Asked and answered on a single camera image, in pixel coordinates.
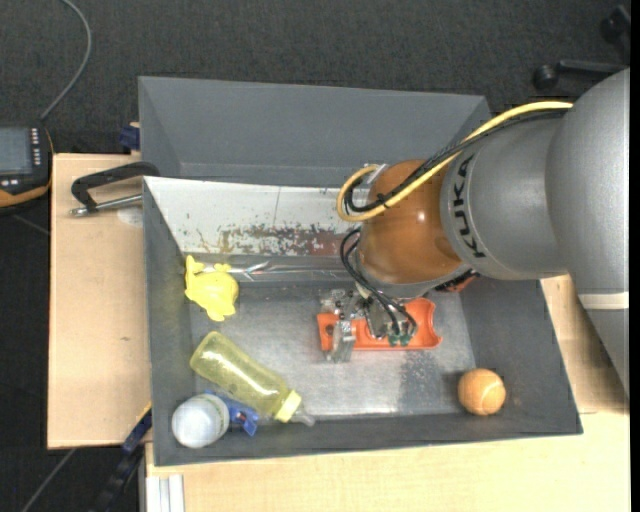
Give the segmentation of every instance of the yellow plush toy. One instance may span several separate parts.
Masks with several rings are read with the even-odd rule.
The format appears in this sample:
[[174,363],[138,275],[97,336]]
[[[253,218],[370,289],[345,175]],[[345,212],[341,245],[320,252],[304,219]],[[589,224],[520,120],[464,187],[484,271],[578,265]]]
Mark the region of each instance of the yellow plush toy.
[[203,307],[211,320],[222,322],[225,316],[236,312],[234,303],[238,298],[238,283],[229,275],[230,265],[216,263],[212,272],[203,272],[205,264],[189,255],[185,267],[184,294]]

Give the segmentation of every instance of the device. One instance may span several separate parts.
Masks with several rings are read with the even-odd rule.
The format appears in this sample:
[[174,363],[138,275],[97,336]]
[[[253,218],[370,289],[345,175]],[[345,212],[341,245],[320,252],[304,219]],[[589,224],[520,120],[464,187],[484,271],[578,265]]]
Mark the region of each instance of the device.
[[50,155],[49,138],[42,126],[0,125],[0,213],[47,192]]
[[337,209],[362,223],[342,257],[369,323],[412,335],[404,305],[430,290],[569,273],[629,394],[629,91],[627,69],[575,105],[518,107],[427,161],[354,174]]

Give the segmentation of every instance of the green bottle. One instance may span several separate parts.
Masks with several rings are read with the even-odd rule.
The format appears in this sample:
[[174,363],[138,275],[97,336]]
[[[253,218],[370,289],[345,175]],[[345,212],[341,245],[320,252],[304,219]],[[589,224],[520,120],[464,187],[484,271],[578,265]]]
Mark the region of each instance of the green bottle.
[[230,398],[258,414],[282,422],[315,423],[302,406],[302,398],[278,374],[252,359],[217,331],[207,334],[191,356],[191,368],[217,384]]

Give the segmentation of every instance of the plastic bottle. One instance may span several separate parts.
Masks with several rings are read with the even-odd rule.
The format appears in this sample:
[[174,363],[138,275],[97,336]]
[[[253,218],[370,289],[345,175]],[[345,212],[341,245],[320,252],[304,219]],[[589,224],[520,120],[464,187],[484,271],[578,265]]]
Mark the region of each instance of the plastic bottle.
[[173,413],[171,430],[180,444],[203,448],[214,443],[229,428],[229,409],[217,396],[196,395]]
[[260,415],[313,426],[315,420],[302,398],[272,370],[265,368],[219,332],[207,334],[189,362],[205,379],[217,384],[231,398],[255,409]]

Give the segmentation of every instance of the ball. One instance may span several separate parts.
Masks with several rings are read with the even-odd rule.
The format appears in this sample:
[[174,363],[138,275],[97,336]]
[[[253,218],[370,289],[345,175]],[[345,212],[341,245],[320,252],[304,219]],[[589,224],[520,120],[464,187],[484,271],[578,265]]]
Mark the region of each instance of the ball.
[[500,376],[486,368],[465,373],[458,382],[458,400],[464,408],[478,416],[488,416],[500,410],[507,390]]

